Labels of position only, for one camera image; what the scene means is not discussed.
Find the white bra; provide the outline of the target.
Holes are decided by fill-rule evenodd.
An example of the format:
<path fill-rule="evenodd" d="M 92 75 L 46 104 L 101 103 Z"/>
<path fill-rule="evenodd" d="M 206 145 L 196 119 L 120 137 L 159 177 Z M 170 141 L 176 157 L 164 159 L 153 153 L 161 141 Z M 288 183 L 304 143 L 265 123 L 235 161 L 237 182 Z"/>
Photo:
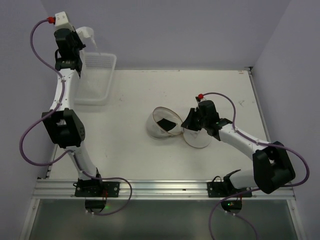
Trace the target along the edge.
<path fill-rule="evenodd" d="M 95 33 L 91 27 L 82 26 L 82 27 L 77 28 L 75 31 L 78 34 L 81 41 L 83 41 L 85 39 L 90 39 L 94 48 L 95 49 L 98 48 L 96 41 L 95 41 Z"/>

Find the black bra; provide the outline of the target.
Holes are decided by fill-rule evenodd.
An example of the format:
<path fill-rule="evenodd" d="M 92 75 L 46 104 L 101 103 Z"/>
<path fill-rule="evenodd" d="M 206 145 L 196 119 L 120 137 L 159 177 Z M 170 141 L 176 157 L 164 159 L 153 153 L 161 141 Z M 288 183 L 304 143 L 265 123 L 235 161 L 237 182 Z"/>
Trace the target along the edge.
<path fill-rule="evenodd" d="M 157 125 L 166 132 L 173 130 L 177 124 L 173 121 L 170 121 L 166 118 L 162 118 L 161 120 L 156 122 Z"/>

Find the white mesh laundry bag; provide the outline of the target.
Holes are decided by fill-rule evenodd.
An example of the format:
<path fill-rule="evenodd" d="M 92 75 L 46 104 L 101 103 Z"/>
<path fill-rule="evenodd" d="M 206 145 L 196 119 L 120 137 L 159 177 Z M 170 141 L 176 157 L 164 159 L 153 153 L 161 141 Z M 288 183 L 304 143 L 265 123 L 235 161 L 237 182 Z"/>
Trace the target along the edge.
<path fill-rule="evenodd" d="M 210 145 L 212 138 L 204 130 L 188 130 L 182 127 L 182 119 L 173 110 L 158 106 L 149 115 L 145 127 L 147 134 L 154 139 L 167 139 L 182 136 L 192 148 L 203 149 Z"/>

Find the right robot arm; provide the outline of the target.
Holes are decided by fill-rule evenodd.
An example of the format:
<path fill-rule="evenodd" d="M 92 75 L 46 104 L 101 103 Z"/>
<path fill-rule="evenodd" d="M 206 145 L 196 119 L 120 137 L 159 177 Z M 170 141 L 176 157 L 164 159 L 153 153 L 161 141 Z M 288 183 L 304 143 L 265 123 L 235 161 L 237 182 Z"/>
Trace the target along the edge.
<path fill-rule="evenodd" d="M 234 147 L 252 161 L 252 169 L 237 169 L 223 177 L 222 185 L 227 191 L 259 188 L 270 194 L 296 177 L 282 143 L 244 137 L 233 121 L 219 116 L 211 100 L 200 101 L 196 108 L 191 108 L 181 126 L 190 131 L 204 129 L 209 136 Z"/>

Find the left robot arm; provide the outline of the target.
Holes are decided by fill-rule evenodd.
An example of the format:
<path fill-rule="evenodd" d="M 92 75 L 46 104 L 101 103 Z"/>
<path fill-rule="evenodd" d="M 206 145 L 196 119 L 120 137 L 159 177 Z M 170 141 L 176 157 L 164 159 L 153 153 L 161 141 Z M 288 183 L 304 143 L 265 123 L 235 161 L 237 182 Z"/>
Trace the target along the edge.
<path fill-rule="evenodd" d="M 81 181 L 98 180 L 98 168 L 93 164 L 85 146 L 85 126 L 74 107 L 79 88 L 83 62 L 81 50 L 85 48 L 75 30 L 61 28 L 54 32 L 57 44 L 54 69 L 57 85 L 53 103 L 42 113 L 43 124 L 51 139 L 69 155 Z"/>

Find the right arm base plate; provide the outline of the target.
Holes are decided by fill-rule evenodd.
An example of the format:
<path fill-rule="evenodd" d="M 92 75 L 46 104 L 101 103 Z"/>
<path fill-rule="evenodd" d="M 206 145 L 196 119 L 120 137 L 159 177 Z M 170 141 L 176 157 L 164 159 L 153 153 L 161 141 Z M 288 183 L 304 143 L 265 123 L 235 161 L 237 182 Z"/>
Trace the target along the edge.
<path fill-rule="evenodd" d="M 246 188 L 234 188 L 231 183 L 225 183 L 224 181 L 209 181 L 206 186 L 209 198 L 225 198 L 248 191 Z"/>

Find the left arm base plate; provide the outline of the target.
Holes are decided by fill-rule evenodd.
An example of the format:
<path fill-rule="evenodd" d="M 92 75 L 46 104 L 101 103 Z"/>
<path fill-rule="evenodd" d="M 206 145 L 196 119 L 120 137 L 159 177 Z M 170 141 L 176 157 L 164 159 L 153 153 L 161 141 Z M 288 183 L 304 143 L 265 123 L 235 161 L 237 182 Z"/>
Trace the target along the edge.
<path fill-rule="evenodd" d="M 84 198 L 117 198 L 119 196 L 120 183 L 118 181 L 81 180 L 73 183 L 74 195 Z"/>

